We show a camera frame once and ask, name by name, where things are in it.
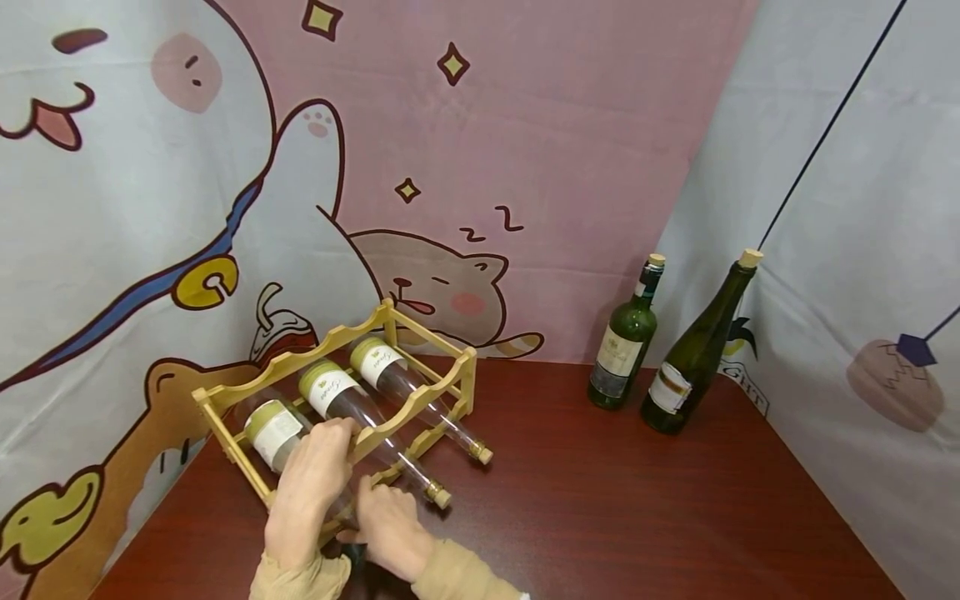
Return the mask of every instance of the clear glass bottle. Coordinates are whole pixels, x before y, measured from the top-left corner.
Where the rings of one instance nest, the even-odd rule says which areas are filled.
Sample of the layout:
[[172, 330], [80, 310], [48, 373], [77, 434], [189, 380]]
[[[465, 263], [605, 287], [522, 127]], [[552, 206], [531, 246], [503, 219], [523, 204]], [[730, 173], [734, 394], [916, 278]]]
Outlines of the clear glass bottle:
[[[244, 400], [243, 408], [250, 411], [243, 428], [247, 439], [270, 470], [280, 475], [294, 448], [313, 425], [286, 401], [262, 394]], [[341, 524], [359, 529], [352, 507], [353, 494], [346, 488], [333, 501], [327, 518], [337, 518]]]
[[[389, 344], [374, 336], [354, 341], [350, 347], [350, 365], [364, 381], [372, 385], [395, 406], [403, 406], [420, 386], [427, 385], [419, 371], [411, 367]], [[426, 405], [417, 418], [430, 427], [444, 423], [444, 435], [453, 440], [470, 457], [487, 464], [493, 458], [482, 440], [470, 433], [461, 423], [449, 418], [450, 409], [440, 396]]]
[[[300, 378], [300, 393], [324, 419], [353, 418], [361, 427], [377, 427], [386, 422], [367, 392], [336, 363], [323, 359]], [[372, 453], [390, 467], [399, 464], [424, 496], [440, 508], [450, 502], [450, 493], [431, 478], [420, 463], [404, 454], [404, 445], [388, 437]]]

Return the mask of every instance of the cloth backdrop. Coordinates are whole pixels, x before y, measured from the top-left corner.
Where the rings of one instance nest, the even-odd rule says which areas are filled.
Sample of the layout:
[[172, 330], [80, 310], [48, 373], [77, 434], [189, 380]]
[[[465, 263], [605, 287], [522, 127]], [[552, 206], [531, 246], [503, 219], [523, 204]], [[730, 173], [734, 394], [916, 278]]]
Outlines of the cloth backdrop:
[[755, 4], [4, 2], [0, 597], [85, 597], [202, 442], [190, 391], [381, 298], [589, 360]]
[[722, 372], [911, 600], [960, 590], [958, 19], [762, 3], [661, 240], [650, 354], [762, 245]]

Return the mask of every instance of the white bottle label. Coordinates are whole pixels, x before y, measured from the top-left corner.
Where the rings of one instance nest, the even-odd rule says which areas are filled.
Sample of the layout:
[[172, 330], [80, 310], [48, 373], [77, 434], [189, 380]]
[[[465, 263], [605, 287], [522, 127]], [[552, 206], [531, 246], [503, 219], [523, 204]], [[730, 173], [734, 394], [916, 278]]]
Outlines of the white bottle label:
[[400, 356], [400, 353], [390, 348], [386, 344], [377, 344], [367, 350], [363, 360], [360, 361], [360, 375], [364, 381], [376, 387], [376, 380], [384, 369], [400, 361], [400, 366], [407, 368], [407, 361]]
[[313, 385], [310, 386], [310, 394], [307, 401], [320, 416], [326, 419], [326, 409], [330, 406], [333, 398], [337, 397], [343, 390], [352, 387], [360, 387], [353, 377], [345, 371], [329, 371], [317, 376]]
[[302, 428], [300, 421], [284, 408], [263, 425], [251, 442], [267, 465], [273, 468], [276, 452], [291, 438], [296, 438]]
[[613, 333], [607, 325], [607, 332], [603, 334], [600, 343], [600, 352], [597, 354], [597, 364], [611, 375], [626, 377], [634, 369], [636, 358], [643, 349], [643, 342], [631, 342]]
[[666, 412], [676, 415], [691, 390], [693, 386], [673, 365], [663, 363], [650, 384], [650, 398]]

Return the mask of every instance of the beige sleeve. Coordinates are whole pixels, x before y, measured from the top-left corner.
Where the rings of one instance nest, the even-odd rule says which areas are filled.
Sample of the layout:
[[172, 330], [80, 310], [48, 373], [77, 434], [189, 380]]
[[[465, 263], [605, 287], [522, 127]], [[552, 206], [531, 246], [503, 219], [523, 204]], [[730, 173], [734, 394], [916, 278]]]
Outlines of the beige sleeve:
[[304, 568], [282, 571], [264, 554], [250, 586], [250, 600], [334, 600], [350, 576], [347, 557], [326, 559], [317, 553]]
[[438, 540], [426, 569], [413, 584], [420, 600], [520, 600], [528, 598], [496, 577], [476, 554], [452, 540]]

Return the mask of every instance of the bottle neck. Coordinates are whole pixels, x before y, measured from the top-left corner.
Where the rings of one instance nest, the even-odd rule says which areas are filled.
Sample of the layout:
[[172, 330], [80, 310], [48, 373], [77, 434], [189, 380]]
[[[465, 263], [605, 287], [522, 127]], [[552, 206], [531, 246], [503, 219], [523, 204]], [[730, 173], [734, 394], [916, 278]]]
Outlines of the bottle neck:
[[650, 308], [662, 275], [663, 269], [651, 267], [649, 263], [643, 267], [643, 273], [640, 274], [640, 279], [634, 288], [634, 295], [630, 298], [630, 305], [633, 308], [640, 310]]
[[[736, 312], [736, 307], [740, 303], [740, 299], [743, 298], [743, 293], [746, 291], [747, 285], [750, 284], [750, 280], [754, 278], [755, 273], [756, 269], [745, 269], [738, 263], [733, 263], [730, 267], [730, 272], [727, 273], [727, 278], [724, 279], [723, 285], [720, 286], [716, 296], [713, 297], [713, 300], [710, 301], [710, 304], [704, 309], [704, 312], [697, 318], [699, 324], [727, 324], [729, 326], [729, 323], [733, 320], [733, 313]], [[729, 331], [722, 333], [726, 341]]]

